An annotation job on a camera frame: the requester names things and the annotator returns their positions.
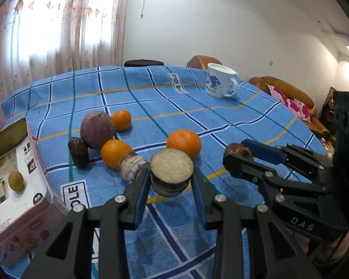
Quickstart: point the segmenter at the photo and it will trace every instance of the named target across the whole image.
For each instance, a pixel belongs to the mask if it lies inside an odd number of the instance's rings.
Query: small green fruit
[[[8,178],[9,186],[14,192],[19,192],[23,189],[24,179],[20,172],[13,171],[10,172]]]

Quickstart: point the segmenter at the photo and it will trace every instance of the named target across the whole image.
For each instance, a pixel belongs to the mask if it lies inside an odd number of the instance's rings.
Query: tangerine
[[[103,145],[101,149],[101,158],[109,167],[117,169],[124,155],[132,151],[133,149],[127,143],[118,139],[111,139]]]
[[[118,110],[112,116],[116,131],[127,130],[132,123],[132,116],[127,110]]]
[[[202,142],[195,132],[180,129],[169,135],[167,148],[181,150],[189,155],[191,159],[196,159],[200,154]]]

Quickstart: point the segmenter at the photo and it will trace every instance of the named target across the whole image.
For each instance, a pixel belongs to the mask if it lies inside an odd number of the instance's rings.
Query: round beige slice
[[[163,149],[150,162],[152,173],[162,182],[178,184],[188,180],[194,165],[186,153],[177,149]]]

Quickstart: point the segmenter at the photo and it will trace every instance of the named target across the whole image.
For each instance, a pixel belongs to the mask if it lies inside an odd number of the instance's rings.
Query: white mug
[[[229,67],[209,63],[205,91],[213,97],[231,97],[238,89],[237,73]]]

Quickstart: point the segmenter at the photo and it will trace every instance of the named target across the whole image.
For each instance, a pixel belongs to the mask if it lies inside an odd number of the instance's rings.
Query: checkered tablecloth
[[[170,74],[177,74],[185,92],[177,92]],[[151,157],[166,145],[177,129],[195,131],[202,151],[195,165],[218,189],[237,203],[255,206],[263,202],[255,185],[232,178],[222,166],[225,147],[249,138],[271,146],[293,143],[324,153],[311,131],[284,105],[253,85],[238,80],[236,95],[216,99],[204,90],[206,71],[152,66],[109,66],[57,75],[32,83],[3,101],[6,125],[27,116],[39,150],[60,194],[60,186],[85,180],[91,206],[104,204],[121,194],[126,183],[91,150],[93,163],[79,170],[71,163],[67,142],[79,136],[84,116],[93,109],[109,114],[128,110],[132,129],[118,132],[142,157]],[[286,179],[302,180],[285,166],[273,166]],[[210,278],[215,232],[198,223],[191,191],[174,198],[150,195],[143,222],[136,232],[126,232],[131,278]],[[249,278],[247,238],[243,234],[245,278]],[[36,253],[6,269],[19,278]],[[98,258],[92,277],[98,277]]]

